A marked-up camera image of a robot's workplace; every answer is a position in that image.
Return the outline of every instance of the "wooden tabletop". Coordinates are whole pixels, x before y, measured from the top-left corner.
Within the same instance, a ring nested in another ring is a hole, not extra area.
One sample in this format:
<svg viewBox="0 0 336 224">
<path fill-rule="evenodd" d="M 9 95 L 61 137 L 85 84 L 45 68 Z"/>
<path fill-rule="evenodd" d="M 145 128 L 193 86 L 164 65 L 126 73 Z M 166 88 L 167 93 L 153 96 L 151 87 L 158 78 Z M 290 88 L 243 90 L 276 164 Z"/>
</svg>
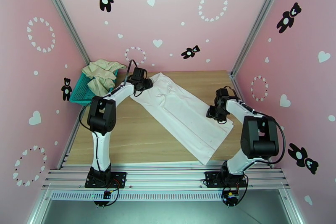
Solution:
<svg viewBox="0 0 336 224">
<path fill-rule="evenodd" d="M 214 104 L 217 89 L 233 85 L 226 71 L 181 71 L 163 72 L 176 84 L 189 91 L 208 105 Z M 119 74 L 116 85 L 124 80 Z M 83 115 L 87 123 L 87 113 Z M 234 128 L 217 149 L 211 160 L 228 160 L 240 149 L 242 124 L 233 116 Z M 176 140 L 140 104 L 131 98 L 117 107 L 117 122 L 111 133 L 110 159 L 112 163 L 146 163 L 171 161 L 197 161 L 197 159 Z M 92 164 L 93 139 L 89 130 L 80 126 L 66 164 Z"/>
</svg>

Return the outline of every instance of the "teal basket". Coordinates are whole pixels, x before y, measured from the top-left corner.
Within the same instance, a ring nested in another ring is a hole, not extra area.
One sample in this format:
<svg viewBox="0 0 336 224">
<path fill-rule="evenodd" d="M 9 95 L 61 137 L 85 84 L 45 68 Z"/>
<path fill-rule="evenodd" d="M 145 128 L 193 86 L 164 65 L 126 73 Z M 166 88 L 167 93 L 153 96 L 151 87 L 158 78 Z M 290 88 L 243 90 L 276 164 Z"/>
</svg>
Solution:
<svg viewBox="0 0 336 224">
<path fill-rule="evenodd" d="M 114 75 L 117 77 L 118 70 L 114 72 Z M 84 73 L 81 74 L 72 94 L 70 95 L 71 103 L 78 103 L 80 105 L 87 105 L 92 101 L 92 98 L 95 94 L 89 89 L 87 83 L 89 83 L 92 79 L 87 77 Z"/>
</svg>

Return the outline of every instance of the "beige cloth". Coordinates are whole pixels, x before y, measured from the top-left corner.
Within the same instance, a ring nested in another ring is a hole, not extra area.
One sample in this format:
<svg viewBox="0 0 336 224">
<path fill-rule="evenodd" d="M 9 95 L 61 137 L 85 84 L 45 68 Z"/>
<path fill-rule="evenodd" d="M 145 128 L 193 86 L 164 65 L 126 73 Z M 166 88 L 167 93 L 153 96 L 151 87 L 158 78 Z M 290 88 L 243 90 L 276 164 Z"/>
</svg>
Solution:
<svg viewBox="0 0 336 224">
<path fill-rule="evenodd" d="M 89 89 L 98 96 L 106 95 L 111 87 L 115 84 L 113 80 L 116 79 L 114 72 L 118 69 L 125 69 L 126 66 L 118 62 L 106 61 L 99 59 L 91 62 L 88 66 L 84 67 L 81 71 L 89 78 L 94 78 L 87 83 Z"/>
</svg>

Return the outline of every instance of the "gray floor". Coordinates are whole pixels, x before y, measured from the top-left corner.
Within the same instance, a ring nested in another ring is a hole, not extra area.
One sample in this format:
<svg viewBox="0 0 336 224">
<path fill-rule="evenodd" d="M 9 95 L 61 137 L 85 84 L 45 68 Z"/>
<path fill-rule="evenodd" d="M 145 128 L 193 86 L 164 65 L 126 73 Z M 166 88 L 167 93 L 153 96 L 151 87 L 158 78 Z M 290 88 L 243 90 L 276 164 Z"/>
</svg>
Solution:
<svg viewBox="0 0 336 224">
<path fill-rule="evenodd" d="M 236 208 L 222 202 L 116 202 L 97 209 L 88 201 L 51 202 L 43 224 L 287 224 L 277 190 L 250 190 Z"/>
</svg>

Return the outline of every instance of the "crumpled fabric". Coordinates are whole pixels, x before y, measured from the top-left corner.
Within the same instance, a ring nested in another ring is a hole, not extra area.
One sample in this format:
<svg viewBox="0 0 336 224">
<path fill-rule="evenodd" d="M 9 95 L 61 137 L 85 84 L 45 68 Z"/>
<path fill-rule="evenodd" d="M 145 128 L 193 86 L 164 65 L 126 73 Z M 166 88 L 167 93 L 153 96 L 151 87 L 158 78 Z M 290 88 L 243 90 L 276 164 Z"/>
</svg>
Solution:
<svg viewBox="0 0 336 224">
<path fill-rule="evenodd" d="M 227 119 L 226 124 L 218 124 L 207 118 L 209 105 L 164 74 L 158 73 L 151 79 L 152 88 L 143 91 L 138 97 L 132 95 L 131 98 L 140 103 L 191 154 L 206 165 L 232 130 L 233 122 Z"/>
<path fill-rule="evenodd" d="M 89 89 L 98 96 L 104 96 L 109 93 L 110 88 L 114 87 L 113 80 L 116 79 L 114 72 L 118 69 L 126 68 L 119 62 L 106 61 L 99 59 L 84 67 L 81 71 L 89 78 L 93 78 L 87 83 Z"/>
</svg>

